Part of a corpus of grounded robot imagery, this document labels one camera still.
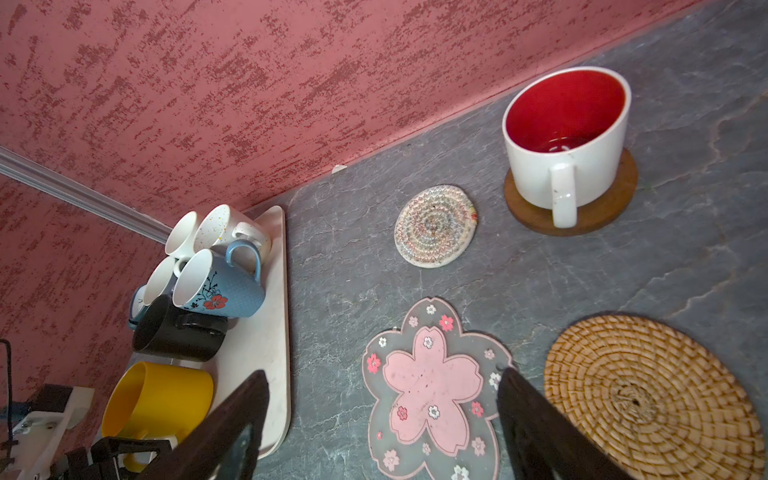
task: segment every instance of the gray metal strip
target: gray metal strip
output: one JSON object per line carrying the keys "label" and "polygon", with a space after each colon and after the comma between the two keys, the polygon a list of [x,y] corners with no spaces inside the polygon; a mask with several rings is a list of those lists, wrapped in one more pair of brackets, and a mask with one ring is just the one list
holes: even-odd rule
{"label": "gray metal strip", "polygon": [[0,147],[0,174],[44,191],[157,242],[165,243],[170,234],[169,226],[164,223],[4,147]]}

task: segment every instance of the small red flower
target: small red flower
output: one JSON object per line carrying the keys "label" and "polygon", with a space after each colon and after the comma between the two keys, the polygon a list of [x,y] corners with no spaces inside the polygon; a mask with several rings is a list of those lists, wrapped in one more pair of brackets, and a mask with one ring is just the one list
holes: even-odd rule
{"label": "small red flower", "polygon": [[482,417],[484,410],[480,406],[480,402],[472,402],[472,413],[478,417]]}
{"label": "small red flower", "polygon": [[440,326],[446,332],[450,332],[453,330],[453,318],[447,315],[443,315],[442,319],[440,320]]}
{"label": "small red flower", "polygon": [[227,306],[227,298],[221,295],[214,295],[206,303],[203,303],[203,305],[209,310],[224,308]]}
{"label": "small red flower", "polygon": [[376,373],[379,371],[379,367],[381,366],[382,361],[379,359],[378,356],[374,353],[370,357],[368,357],[368,371],[371,373]]}

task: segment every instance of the pink wall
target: pink wall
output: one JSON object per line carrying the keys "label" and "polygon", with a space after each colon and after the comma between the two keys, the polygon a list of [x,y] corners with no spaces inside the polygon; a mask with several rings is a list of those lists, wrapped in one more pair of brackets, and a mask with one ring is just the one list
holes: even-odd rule
{"label": "pink wall", "polygon": [[0,2],[0,144],[166,223],[249,207],[698,0]]}
{"label": "pink wall", "polygon": [[64,442],[90,445],[131,356],[127,306],[163,247],[0,175],[0,252],[0,336],[13,348],[14,396],[26,400],[43,383],[95,388],[88,417]]}

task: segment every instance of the white mug handle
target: white mug handle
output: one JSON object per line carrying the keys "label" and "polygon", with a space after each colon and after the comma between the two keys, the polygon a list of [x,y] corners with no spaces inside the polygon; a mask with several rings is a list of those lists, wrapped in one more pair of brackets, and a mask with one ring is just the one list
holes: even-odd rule
{"label": "white mug handle", "polygon": [[235,238],[239,238],[239,235],[244,235],[245,237],[248,237],[249,240],[253,241],[257,247],[261,247],[265,243],[269,243],[270,239],[264,235],[264,233],[261,232],[258,228],[254,227],[248,222],[240,222],[235,227],[235,230],[233,232]]}
{"label": "white mug handle", "polygon": [[181,276],[181,269],[183,269],[184,265],[186,265],[187,262],[190,261],[190,260],[192,260],[192,259],[190,259],[190,258],[180,258],[179,260],[177,260],[176,263],[174,263],[174,275],[176,276],[176,278]]}
{"label": "white mug handle", "polygon": [[576,226],[576,176],[572,164],[549,169],[552,184],[552,221],[557,228]]}

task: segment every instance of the pink flower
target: pink flower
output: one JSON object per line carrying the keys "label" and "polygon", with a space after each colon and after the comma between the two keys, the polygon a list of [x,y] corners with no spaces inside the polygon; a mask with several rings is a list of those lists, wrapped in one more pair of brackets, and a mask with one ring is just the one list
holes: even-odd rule
{"label": "pink flower", "polygon": [[472,402],[472,413],[478,417],[482,417],[483,409],[480,406],[480,402]]}
{"label": "pink flower", "polygon": [[480,437],[472,440],[472,448],[475,449],[475,455],[478,457],[485,455],[485,442]]}
{"label": "pink flower", "polygon": [[376,373],[379,371],[379,366],[382,364],[382,361],[379,359],[378,356],[374,353],[368,358],[368,371],[371,373]]}
{"label": "pink flower", "polygon": [[[424,345],[427,336],[433,340],[432,348]],[[466,355],[446,358],[445,337],[436,326],[422,327],[413,340],[412,351],[413,355],[402,350],[390,353],[383,367],[387,384],[400,393],[395,405],[408,412],[408,418],[401,420],[398,410],[392,409],[389,426],[398,441],[406,445],[415,442],[426,429],[441,452],[455,456],[469,445],[467,418],[458,404],[480,393],[480,366]],[[439,411],[439,415],[430,416],[430,409]]]}
{"label": "pink flower", "polygon": [[394,472],[395,466],[400,465],[400,457],[397,456],[397,452],[394,450],[387,450],[384,452],[384,466],[390,472]]}
{"label": "pink flower", "polygon": [[217,308],[224,308],[227,306],[227,298],[221,295],[214,295],[203,306],[209,310],[215,310]]}
{"label": "pink flower", "polygon": [[446,332],[450,332],[453,330],[453,318],[447,315],[443,315],[442,319],[440,320],[440,326]]}

